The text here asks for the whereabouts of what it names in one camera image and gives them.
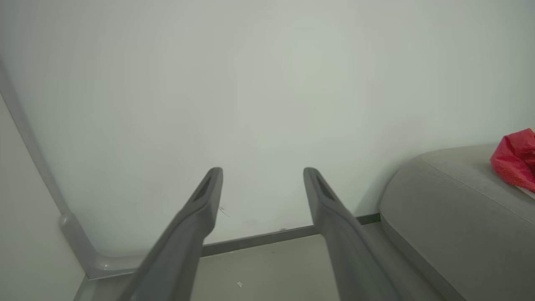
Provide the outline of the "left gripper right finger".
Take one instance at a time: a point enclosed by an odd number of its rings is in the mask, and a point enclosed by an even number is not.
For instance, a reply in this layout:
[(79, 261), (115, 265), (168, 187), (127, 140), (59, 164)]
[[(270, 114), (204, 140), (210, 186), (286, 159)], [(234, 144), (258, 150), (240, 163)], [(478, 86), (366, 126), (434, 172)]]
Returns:
[(402, 301), (362, 225), (320, 171), (304, 168), (303, 181), (313, 224), (327, 245), (340, 301)]

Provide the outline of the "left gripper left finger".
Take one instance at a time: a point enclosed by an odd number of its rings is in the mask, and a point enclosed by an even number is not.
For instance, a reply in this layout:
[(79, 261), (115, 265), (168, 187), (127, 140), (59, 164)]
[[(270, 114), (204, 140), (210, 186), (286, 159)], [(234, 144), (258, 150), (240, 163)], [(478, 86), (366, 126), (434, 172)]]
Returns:
[(222, 168), (209, 169), (117, 301), (190, 301), (203, 242), (216, 224), (222, 183)]

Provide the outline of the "red and white sports jersey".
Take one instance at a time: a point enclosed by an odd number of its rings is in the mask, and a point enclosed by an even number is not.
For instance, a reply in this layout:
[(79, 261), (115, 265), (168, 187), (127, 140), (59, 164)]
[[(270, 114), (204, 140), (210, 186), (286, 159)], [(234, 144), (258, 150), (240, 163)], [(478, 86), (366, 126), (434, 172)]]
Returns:
[(535, 132), (531, 128), (505, 135), (490, 162), (505, 182), (535, 200)]

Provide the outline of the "grey fabric sofa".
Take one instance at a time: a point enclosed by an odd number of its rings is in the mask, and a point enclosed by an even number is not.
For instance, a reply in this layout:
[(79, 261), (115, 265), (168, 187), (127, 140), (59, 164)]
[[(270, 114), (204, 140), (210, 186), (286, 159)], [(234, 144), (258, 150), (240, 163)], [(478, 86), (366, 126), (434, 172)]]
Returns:
[(447, 301), (535, 301), (535, 199), (496, 174), (495, 149), (421, 154), (380, 200), (386, 234)]

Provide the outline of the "black baseboard strip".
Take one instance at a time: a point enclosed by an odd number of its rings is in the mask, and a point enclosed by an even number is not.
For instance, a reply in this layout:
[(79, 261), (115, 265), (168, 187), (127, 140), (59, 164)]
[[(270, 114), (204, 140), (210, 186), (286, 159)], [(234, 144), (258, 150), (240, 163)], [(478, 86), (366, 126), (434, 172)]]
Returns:
[(306, 227), (296, 227), (293, 229), (277, 231), (269, 234), (262, 234), (236, 240), (218, 242), (214, 244), (204, 245), (202, 247), (201, 257), (221, 255), (224, 253), (244, 250), (246, 248), (269, 245), (273, 243), (284, 242), (318, 234), (320, 234), (320, 232), (317, 227), (315, 227), (314, 225), (308, 225)]

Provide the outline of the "grey metal partition frame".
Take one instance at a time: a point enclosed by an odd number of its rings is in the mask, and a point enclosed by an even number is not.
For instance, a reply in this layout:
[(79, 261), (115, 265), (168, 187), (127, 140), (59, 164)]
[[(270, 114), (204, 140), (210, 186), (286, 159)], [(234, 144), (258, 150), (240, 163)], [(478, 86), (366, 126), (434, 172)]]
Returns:
[(114, 257), (100, 253), (92, 244), (78, 218), (70, 210), (35, 140), (28, 118), (2, 61), (0, 61), (0, 95), (15, 122), (29, 156), (59, 210), (59, 228), (88, 278), (112, 278), (135, 272), (145, 258), (144, 254)]

